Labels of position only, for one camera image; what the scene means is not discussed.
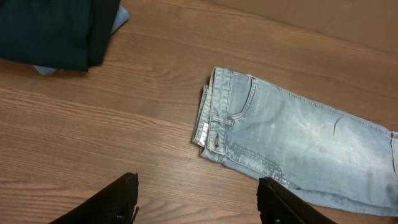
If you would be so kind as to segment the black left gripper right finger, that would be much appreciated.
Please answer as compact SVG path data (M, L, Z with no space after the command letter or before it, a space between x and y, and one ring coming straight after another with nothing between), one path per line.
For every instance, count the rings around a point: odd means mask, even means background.
M336 224L271 177L259 179L257 209L262 224Z

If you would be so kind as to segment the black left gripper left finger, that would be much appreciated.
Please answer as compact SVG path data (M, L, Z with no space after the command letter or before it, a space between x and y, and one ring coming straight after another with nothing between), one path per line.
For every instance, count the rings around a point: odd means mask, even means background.
M139 211L138 186L138 174L125 173L50 224L132 224Z

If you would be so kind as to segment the light blue denim shorts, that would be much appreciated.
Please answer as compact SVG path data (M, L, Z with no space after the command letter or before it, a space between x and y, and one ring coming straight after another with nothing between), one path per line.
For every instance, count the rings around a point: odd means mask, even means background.
M397 133L275 84L216 67L195 132L201 156L302 200L397 215Z

